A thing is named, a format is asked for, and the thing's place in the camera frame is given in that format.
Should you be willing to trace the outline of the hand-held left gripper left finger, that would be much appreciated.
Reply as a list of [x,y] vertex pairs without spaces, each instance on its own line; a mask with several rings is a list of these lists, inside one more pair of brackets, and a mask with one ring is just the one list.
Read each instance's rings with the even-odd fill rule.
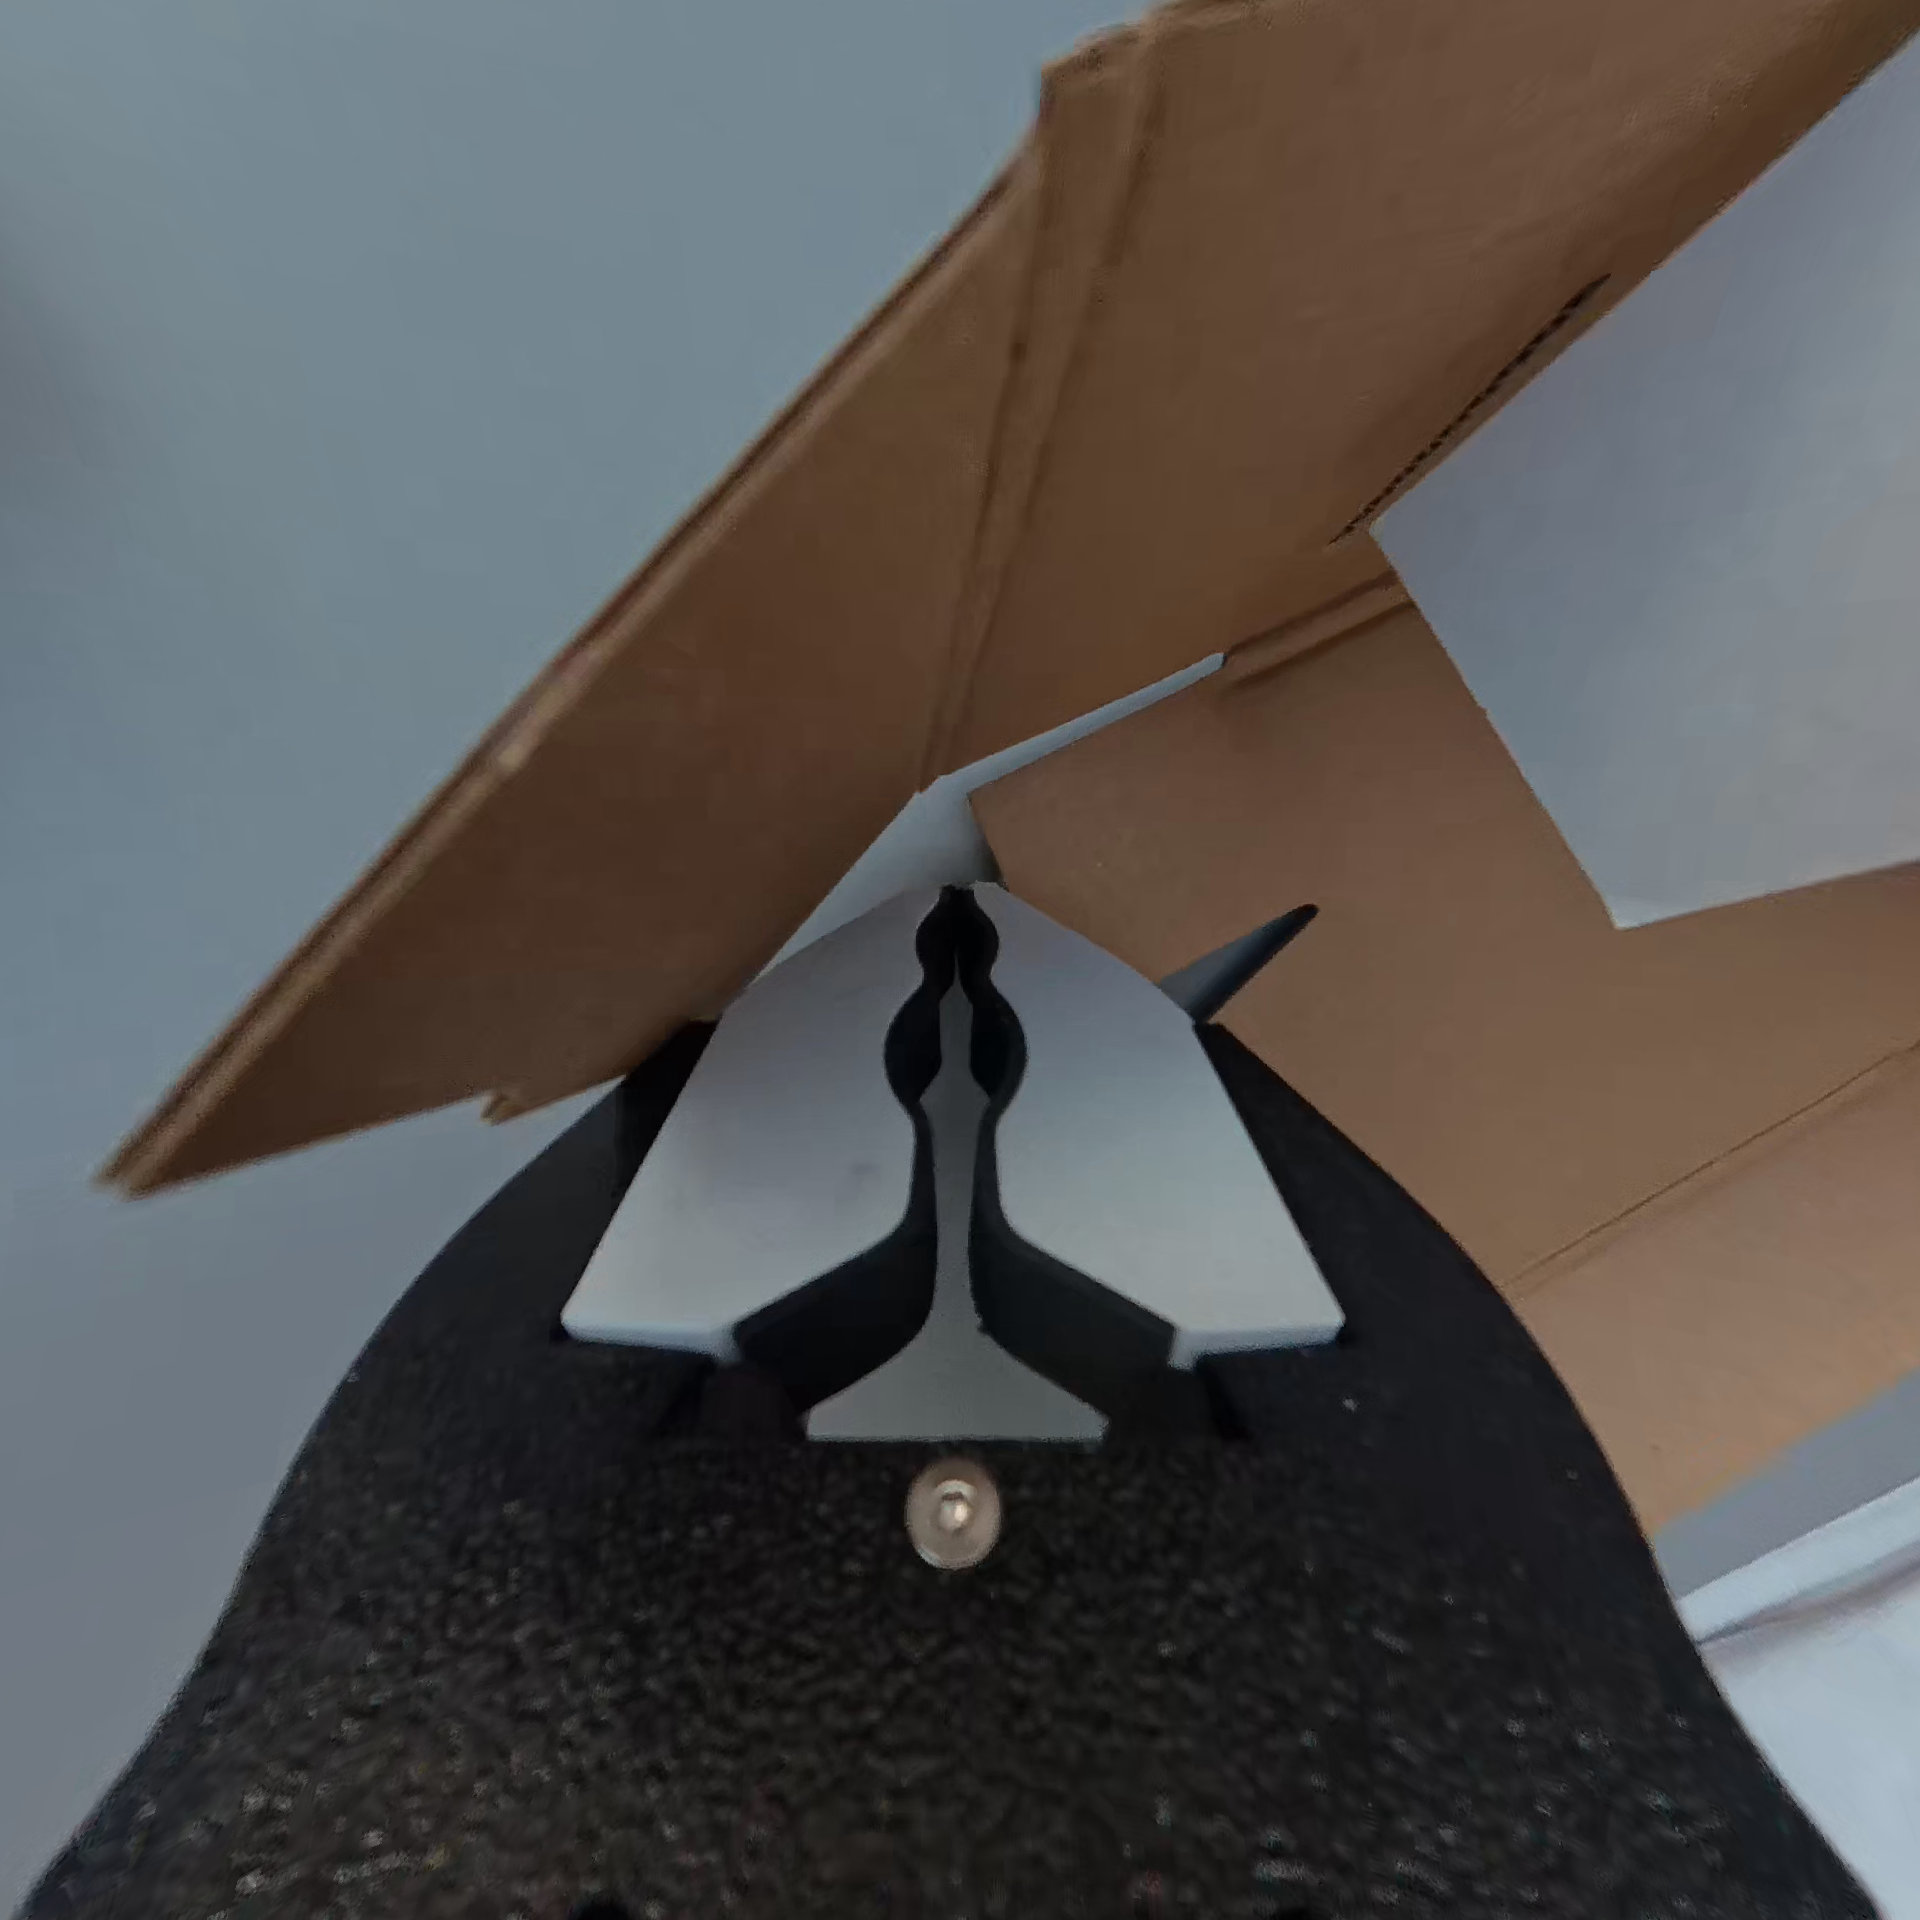
[[757,1368],[790,1407],[929,1321],[950,890],[893,895],[720,1016],[568,1298],[568,1336]]

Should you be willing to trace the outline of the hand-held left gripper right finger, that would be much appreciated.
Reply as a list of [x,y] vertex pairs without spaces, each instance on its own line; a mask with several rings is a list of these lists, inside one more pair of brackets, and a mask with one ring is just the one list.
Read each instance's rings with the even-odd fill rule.
[[960,895],[980,1116],[966,1258],[985,1334],[1091,1407],[1206,1360],[1336,1341],[1344,1312],[1194,1016],[997,882]]

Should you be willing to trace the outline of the white brown-lined cardboard box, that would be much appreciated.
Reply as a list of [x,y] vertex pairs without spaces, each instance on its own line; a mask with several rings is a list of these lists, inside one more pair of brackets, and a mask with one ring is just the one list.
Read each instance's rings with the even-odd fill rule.
[[934,777],[1137,967],[1321,904],[1229,1030],[1521,1308],[1638,1518],[1915,1374],[1915,869],[1614,929],[1371,520],[1915,4],[1168,4],[123,1140],[156,1192],[716,1016]]

